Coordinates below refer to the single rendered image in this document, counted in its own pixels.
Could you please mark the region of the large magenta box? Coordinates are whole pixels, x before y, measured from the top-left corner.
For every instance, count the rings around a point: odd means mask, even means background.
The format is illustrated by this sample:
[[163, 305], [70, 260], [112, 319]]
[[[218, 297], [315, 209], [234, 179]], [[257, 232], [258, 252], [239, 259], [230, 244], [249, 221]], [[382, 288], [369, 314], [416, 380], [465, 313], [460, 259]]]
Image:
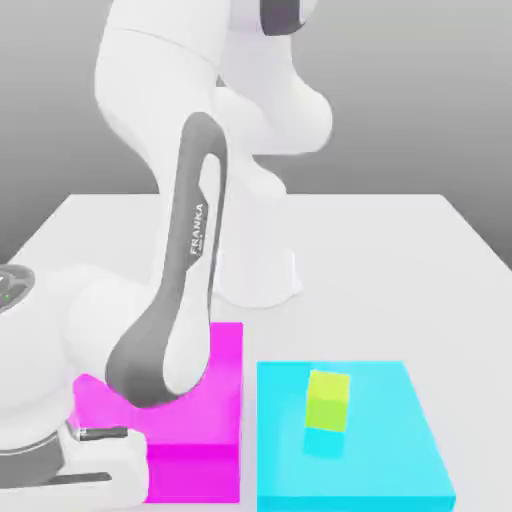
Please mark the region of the large magenta box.
[[211, 325], [207, 369], [198, 385], [171, 404], [137, 409], [104, 383], [74, 383], [73, 420], [84, 428], [128, 427], [143, 433], [148, 503], [240, 501], [243, 325]]

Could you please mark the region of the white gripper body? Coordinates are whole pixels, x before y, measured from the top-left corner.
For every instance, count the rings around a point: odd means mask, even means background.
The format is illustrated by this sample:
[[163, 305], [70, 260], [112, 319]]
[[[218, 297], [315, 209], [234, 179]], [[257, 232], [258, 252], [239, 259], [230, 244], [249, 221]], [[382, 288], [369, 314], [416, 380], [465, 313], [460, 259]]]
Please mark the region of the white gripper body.
[[107, 512], [141, 504], [148, 488], [147, 463], [122, 459], [73, 464], [38, 490], [58, 512]]

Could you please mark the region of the large cyan box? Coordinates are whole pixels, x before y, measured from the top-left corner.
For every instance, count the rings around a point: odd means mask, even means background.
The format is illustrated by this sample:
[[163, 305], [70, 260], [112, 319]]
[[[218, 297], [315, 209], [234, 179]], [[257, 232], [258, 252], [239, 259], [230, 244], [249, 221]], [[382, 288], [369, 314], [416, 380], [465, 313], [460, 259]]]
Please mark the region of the large cyan box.
[[[311, 370], [351, 378], [338, 459], [303, 452]], [[258, 363], [257, 512], [453, 512], [455, 502], [403, 363]]]

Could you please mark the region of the small yellow-green cube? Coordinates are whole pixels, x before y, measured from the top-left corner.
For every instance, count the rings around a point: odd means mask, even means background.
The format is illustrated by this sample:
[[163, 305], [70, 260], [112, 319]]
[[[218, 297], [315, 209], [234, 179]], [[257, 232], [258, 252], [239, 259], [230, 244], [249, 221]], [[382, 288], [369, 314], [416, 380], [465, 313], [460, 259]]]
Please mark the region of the small yellow-green cube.
[[343, 433], [347, 425], [350, 376], [311, 370], [305, 425], [308, 428]]

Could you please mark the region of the small cyan cube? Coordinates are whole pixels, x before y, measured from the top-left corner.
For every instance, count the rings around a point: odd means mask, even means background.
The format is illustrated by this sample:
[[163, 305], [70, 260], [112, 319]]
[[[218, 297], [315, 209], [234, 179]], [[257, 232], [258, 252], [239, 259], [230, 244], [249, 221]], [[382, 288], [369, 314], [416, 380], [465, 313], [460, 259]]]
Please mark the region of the small cyan cube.
[[343, 456], [345, 433], [324, 429], [306, 428], [303, 452], [312, 457], [338, 459]]

